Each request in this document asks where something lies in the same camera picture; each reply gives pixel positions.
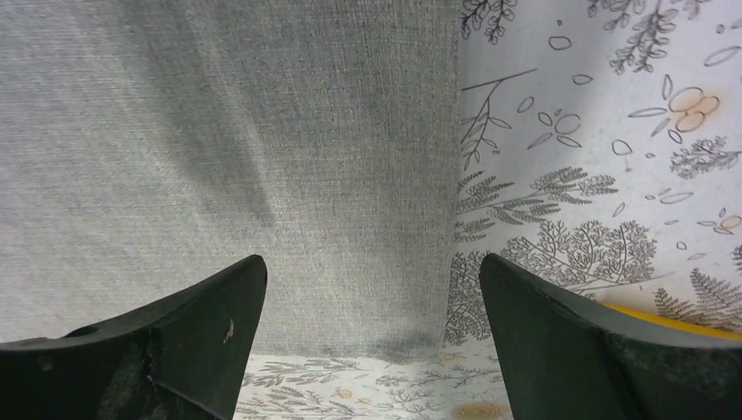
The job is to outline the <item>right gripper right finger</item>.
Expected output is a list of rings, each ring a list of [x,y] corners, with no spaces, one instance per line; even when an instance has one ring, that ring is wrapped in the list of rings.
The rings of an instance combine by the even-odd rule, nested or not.
[[[739,340],[637,318],[495,254],[479,283],[515,418],[740,418]]]

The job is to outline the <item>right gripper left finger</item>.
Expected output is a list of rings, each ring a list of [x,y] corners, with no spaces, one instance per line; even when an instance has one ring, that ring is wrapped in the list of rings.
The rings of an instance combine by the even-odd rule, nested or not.
[[[2,418],[232,418],[267,282],[252,255],[65,336],[3,343]]]

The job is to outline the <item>grey cloth napkin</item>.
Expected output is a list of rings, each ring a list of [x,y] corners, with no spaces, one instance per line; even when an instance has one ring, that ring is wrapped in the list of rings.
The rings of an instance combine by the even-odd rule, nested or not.
[[[458,15],[453,1],[2,2],[2,340],[260,255],[255,353],[436,353]]]

